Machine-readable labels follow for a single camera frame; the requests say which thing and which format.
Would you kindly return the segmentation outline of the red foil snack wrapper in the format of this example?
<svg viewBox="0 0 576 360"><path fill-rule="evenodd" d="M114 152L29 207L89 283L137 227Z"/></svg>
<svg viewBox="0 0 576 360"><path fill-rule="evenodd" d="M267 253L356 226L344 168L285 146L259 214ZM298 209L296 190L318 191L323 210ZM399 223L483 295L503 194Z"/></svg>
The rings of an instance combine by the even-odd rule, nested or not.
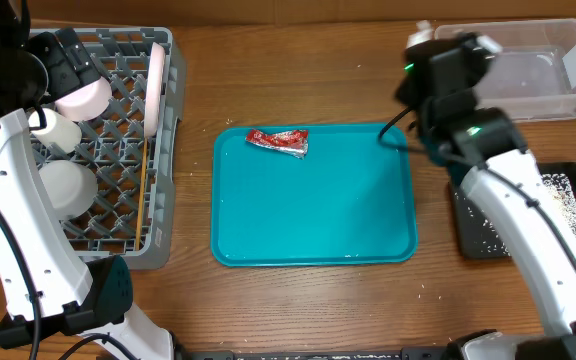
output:
<svg viewBox="0 0 576 360"><path fill-rule="evenodd" d="M274 151L303 159L308 152L308 130L291 130L267 134L258 129L252 129L246 135L246 141Z"/></svg>

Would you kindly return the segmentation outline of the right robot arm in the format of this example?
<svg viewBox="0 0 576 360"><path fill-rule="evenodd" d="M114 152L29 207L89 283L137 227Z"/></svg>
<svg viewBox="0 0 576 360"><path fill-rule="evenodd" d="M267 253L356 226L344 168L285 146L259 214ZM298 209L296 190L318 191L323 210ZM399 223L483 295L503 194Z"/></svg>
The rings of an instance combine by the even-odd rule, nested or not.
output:
<svg viewBox="0 0 576 360"><path fill-rule="evenodd" d="M408 38L406 76L396 97L414 112L422 153L492 222L527 284L543 334L483 330L451 341L446 359L576 359L576 237L548 190L536 159L499 108L474 92L501 46L461 33Z"/></svg>

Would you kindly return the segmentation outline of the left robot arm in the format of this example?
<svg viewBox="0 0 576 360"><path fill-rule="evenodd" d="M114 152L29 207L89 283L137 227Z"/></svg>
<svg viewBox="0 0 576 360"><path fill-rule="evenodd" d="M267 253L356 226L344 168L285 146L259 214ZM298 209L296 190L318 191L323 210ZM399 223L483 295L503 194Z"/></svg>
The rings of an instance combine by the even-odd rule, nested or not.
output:
<svg viewBox="0 0 576 360"><path fill-rule="evenodd" d="M74 335L118 359L181 359L175 335L134 303L119 256L84 262L51 207L32 152L28 113L47 127L47 104L69 98L84 119L101 115L112 91L76 32L32 35L26 3L0 1L0 280L7 301L0 346L28 346Z"/></svg>

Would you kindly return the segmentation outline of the white paper cup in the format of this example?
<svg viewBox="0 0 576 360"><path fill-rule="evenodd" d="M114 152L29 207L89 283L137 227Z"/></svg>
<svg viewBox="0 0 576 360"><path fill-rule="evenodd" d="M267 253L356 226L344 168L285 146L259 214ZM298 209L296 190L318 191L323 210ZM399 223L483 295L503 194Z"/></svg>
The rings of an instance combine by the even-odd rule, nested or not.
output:
<svg viewBox="0 0 576 360"><path fill-rule="evenodd" d="M46 126L30 133L44 146L55 145L64 153L71 153L82 140L79 126L60 113L44 108Z"/></svg>

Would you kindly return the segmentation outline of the large white plate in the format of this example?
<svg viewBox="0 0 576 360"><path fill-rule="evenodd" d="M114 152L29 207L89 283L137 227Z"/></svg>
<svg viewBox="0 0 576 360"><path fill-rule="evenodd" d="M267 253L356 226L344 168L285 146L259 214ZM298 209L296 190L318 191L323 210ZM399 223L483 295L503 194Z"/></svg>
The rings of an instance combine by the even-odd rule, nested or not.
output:
<svg viewBox="0 0 576 360"><path fill-rule="evenodd" d="M153 43L146 78L147 86L145 91L145 112L143 119L145 138L153 137L157 133L164 65L165 50L158 43Z"/></svg>

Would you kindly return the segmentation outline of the white napkin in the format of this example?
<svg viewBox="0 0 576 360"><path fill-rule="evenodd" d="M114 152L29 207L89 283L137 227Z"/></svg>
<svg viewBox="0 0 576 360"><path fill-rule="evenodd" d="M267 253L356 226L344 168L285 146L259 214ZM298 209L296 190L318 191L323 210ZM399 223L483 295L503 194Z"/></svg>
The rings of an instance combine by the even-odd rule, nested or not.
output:
<svg viewBox="0 0 576 360"><path fill-rule="evenodd" d="M428 20L422 20L416 23L416 31L408 37L406 48L411 48L418 44L432 40L434 37L434 28Z"/></svg>

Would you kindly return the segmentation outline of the grey bowl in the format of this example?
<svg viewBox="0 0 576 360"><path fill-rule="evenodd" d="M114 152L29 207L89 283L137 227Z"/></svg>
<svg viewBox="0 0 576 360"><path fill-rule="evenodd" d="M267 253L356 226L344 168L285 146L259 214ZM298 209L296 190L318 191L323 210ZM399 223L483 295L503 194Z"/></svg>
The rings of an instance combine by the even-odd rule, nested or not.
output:
<svg viewBox="0 0 576 360"><path fill-rule="evenodd" d="M39 176L59 220L70 220L84 214L98 192L95 174L66 160L45 164Z"/></svg>

